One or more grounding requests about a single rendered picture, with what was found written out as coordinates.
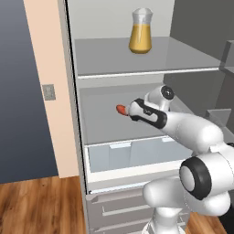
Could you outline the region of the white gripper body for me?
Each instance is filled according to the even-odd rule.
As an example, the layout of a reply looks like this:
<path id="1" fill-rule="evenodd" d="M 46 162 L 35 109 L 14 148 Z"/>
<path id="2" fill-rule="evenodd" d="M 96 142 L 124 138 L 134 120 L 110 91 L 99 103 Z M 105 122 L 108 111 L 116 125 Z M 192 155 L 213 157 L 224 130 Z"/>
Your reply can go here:
<path id="1" fill-rule="evenodd" d="M 136 111 L 137 111 L 137 103 L 133 101 L 127 106 L 127 114 L 133 121 L 136 120 Z"/>

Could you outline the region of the orange sweet potato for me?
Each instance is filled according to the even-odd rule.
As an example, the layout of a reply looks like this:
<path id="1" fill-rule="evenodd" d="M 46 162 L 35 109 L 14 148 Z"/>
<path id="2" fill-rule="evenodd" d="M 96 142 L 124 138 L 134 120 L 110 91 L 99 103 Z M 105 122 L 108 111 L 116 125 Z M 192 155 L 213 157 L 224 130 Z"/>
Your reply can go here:
<path id="1" fill-rule="evenodd" d="M 116 111 L 117 111 L 119 114 L 121 114 L 121 115 L 124 115 L 124 116 L 127 116 L 127 115 L 128 115 L 128 113 L 127 113 L 127 111 L 126 111 L 126 107 L 123 106 L 123 105 L 121 105 L 121 104 L 118 104 L 118 105 L 116 106 Z"/>

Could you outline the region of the grey open fridge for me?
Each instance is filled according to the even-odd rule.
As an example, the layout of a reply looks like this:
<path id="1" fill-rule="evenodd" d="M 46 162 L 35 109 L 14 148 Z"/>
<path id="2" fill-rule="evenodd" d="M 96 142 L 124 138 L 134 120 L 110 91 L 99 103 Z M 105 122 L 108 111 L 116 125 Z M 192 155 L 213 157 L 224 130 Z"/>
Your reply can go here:
<path id="1" fill-rule="evenodd" d="M 116 108 L 166 86 L 234 143 L 234 0 L 65 0 L 87 234 L 141 234 L 189 148 Z"/>

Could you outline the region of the glass fridge shelf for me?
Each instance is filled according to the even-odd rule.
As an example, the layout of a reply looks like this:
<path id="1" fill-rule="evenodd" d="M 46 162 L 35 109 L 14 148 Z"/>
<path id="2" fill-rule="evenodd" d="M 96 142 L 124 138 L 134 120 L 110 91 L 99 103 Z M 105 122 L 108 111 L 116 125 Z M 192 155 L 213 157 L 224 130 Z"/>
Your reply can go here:
<path id="1" fill-rule="evenodd" d="M 172 37 L 153 37 L 146 54 L 128 48 L 128 38 L 76 39 L 81 79 L 218 70 L 220 61 Z"/>

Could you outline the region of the pale blue crisper drawer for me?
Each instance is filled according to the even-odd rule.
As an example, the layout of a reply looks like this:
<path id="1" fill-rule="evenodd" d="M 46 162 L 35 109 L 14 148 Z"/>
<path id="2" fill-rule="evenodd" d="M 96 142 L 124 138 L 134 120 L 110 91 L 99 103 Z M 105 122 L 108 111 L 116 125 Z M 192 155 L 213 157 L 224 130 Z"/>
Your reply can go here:
<path id="1" fill-rule="evenodd" d="M 85 147 L 90 190 L 99 183 L 120 184 L 125 177 L 177 170 L 192 151 L 168 136 Z"/>

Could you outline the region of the glass jug of orange juice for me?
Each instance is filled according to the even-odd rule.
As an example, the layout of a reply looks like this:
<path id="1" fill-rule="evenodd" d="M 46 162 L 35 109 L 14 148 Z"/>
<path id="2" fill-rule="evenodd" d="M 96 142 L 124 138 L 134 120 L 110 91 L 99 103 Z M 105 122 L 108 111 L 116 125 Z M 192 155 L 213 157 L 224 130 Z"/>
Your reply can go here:
<path id="1" fill-rule="evenodd" d="M 149 8 L 133 11 L 133 28 L 129 49 L 135 54 L 148 53 L 152 48 L 151 20 L 153 12 Z"/>

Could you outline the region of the beige side panel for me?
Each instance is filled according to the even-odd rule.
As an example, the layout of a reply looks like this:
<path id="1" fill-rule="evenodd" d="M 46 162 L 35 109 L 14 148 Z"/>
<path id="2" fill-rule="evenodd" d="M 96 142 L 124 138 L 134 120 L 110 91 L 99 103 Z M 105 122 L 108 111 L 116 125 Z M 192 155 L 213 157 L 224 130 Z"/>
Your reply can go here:
<path id="1" fill-rule="evenodd" d="M 23 0 L 61 178 L 76 176 L 76 104 L 66 26 L 65 0 Z"/>

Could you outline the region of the grey freezer drawer front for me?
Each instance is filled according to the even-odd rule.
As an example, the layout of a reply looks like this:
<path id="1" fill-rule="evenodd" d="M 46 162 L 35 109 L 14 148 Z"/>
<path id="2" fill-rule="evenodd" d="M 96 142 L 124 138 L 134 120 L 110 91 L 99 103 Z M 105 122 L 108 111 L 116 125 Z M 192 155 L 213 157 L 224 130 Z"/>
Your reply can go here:
<path id="1" fill-rule="evenodd" d="M 147 205 L 143 198 L 141 186 L 122 190 L 109 191 L 86 196 L 89 220 L 89 234 L 134 234 L 140 233 L 151 219 L 154 209 L 148 208 L 124 214 L 104 217 L 102 210 Z"/>

